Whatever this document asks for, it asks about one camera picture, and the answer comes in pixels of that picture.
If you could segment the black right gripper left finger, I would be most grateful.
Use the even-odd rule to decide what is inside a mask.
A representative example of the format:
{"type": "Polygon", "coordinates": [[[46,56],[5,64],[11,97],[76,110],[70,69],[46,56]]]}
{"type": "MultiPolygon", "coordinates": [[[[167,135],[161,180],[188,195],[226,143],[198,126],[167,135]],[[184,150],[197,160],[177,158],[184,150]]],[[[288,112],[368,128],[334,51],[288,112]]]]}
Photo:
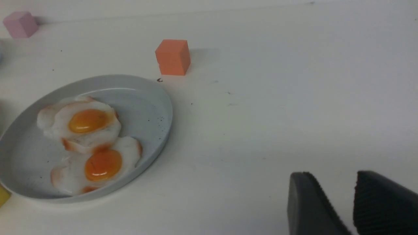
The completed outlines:
{"type": "Polygon", "coordinates": [[[290,175],[287,219],[290,235],[351,234],[310,172],[290,175]]]}

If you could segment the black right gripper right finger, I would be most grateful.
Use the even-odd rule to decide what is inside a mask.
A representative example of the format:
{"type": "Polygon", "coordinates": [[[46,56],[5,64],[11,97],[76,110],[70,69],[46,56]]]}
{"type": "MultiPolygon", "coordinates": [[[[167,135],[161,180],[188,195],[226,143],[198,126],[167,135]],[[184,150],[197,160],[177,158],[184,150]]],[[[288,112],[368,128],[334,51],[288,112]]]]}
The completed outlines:
{"type": "Polygon", "coordinates": [[[418,195],[373,171],[358,171],[354,226],[360,235],[416,235],[418,195]]]}

